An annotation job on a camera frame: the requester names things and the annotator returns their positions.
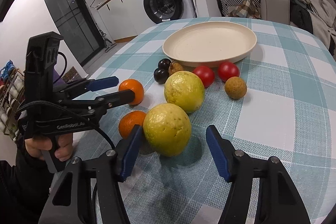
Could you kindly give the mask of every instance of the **blue item on rack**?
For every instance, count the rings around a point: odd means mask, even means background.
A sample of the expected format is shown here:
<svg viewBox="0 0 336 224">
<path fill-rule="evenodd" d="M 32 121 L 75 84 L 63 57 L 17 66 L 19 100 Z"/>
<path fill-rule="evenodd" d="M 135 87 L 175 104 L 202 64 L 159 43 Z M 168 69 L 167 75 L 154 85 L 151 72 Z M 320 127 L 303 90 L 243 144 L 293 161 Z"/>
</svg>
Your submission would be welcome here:
<svg viewBox="0 0 336 224">
<path fill-rule="evenodd" d="M 2 70 L 0 70 L 0 79 L 5 82 L 8 79 L 13 69 L 15 69 L 15 66 L 13 65 L 13 61 L 9 60 L 7 64 L 2 68 Z"/>
</svg>

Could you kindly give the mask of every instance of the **metal screw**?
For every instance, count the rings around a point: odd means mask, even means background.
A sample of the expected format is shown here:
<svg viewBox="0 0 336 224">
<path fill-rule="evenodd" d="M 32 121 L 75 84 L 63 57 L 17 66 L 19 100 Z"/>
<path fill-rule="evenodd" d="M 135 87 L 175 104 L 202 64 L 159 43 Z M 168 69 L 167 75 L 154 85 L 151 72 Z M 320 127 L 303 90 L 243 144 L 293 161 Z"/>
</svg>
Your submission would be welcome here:
<svg viewBox="0 0 336 224">
<path fill-rule="evenodd" d="M 76 163 L 79 162 L 79 160 L 80 160 L 80 159 L 79 159 L 78 157 L 74 157 L 74 158 L 71 159 L 71 163 L 72 163 L 72 164 L 76 164 Z"/>
<path fill-rule="evenodd" d="M 275 157 L 275 156 L 272 156 L 271 157 L 271 162 L 275 163 L 275 164 L 278 164 L 280 162 L 279 158 Z"/>
<path fill-rule="evenodd" d="M 243 150 L 240 150 L 240 149 L 237 149 L 237 150 L 235 151 L 235 155 L 238 156 L 238 157 L 244 156 L 244 151 L 243 151 Z"/>
<path fill-rule="evenodd" d="M 106 155 L 107 155 L 108 157 L 112 157 L 112 156 L 114 156 L 115 153 L 116 153 L 116 152 L 115 152 L 114 150 L 112 150 L 112 149 L 106 151 Z"/>
</svg>

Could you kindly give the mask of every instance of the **tablecloth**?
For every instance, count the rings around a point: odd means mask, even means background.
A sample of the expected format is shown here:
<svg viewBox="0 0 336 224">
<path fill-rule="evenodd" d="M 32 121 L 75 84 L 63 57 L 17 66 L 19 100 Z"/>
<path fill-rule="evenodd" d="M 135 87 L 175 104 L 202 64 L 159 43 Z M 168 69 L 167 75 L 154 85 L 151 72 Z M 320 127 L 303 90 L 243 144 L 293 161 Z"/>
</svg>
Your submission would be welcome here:
<svg viewBox="0 0 336 224">
<path fill-rule="evenodd" d="M 131 223 L 217 223 L 230 189 L 219 177 L 205 140 L 214 124 L 236 149 L 253 157 L 280 158 L 295 183 L 312 223 L 320 223 L 336 202 L 336 62 L 312 34 L 288 25 L 243 18 L 195 18 L 149 28 L 112 56 L 92 78 L 115 75 L 120 82 L 139 80 L 146 91 L 141 104 L 108 111 L 100 127 L 115 144 L 118 123 L 133 110 L 148 112 L 165 103 L 163 85 L 153 79 L 162 44 L 175 31 L 206 21 L 231 21 L 252 29 L 257 45 L 237 63 L 248 91 L 230 99 L 216 78 L 206 89 L 202 107 L 189 115 L 192 136 L 179 156 L 140 153 L 132 176 L 120 183 Z M 88 92 L 80 99 L 117 91 Z M 75 156 L 83 160 L 108 149 L 95 132 L 80 140 Z M 253 180 L 247 223 L 255 216 L 258 179 Z M 97 203 L 98 223 L 101 223 Z"/>
</svg>

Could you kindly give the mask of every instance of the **person's arm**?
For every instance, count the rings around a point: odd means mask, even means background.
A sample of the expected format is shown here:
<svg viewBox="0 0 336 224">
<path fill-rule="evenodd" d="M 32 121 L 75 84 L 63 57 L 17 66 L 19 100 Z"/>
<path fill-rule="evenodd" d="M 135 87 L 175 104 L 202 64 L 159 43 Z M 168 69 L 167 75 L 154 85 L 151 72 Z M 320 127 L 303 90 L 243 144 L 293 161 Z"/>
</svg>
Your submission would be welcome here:
<svg viewBox="0 0 336 224">
<path fill-rule="evenodd" d="M 73 134 L 67 134 L 58 139 L 60 148 L 55 155 L 62 161 L 72 154 L 72 138 Z M 17 143 L 16 166 L 11 167 L 6 161 L 0 163 L 2 183 L 24 215 L 39 216 L 49 196 L 53 174 L 48 171 L 41 149 L 51 149 L 48 138 L 21 138 Z"/>
</svg>

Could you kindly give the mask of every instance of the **floor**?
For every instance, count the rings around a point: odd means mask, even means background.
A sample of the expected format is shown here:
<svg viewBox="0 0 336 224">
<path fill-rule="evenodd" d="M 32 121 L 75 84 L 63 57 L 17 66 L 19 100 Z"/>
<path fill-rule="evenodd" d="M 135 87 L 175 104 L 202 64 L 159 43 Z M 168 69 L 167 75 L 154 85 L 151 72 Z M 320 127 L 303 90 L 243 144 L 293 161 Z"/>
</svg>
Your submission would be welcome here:
<svg viewBox="0 0 336 224">
<path fill-rule="evenodd" d="M 111 58 L 112 55 L 114 55 L 127 43 L 128 42 L 117 43 L 117 45 L 114 48 L 112 48 L 109 52 L 105 52 L 105 49 L 101 50 L 95 57 L 93 57 L 87 64 L 85 64 L 85 66 L 83 66 L 83 69 L 88 74 L 87 78 L 93 75 L 93 73 L 95 73 L 96 70 L 98 70 L 108 59 Z"/>
</svg>

